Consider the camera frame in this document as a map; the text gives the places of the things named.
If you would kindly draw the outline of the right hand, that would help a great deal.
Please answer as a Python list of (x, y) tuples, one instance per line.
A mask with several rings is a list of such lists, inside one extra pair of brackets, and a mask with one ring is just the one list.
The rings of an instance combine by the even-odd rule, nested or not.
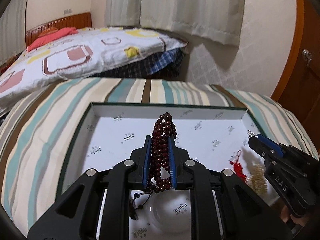
[(280, 217), (285, 223), (291, 220), (301, 226), (293, 239), (319, 239), (319, 209), (297, 218), (290, 213), (289, 208), (285, 205), (281, 210)]

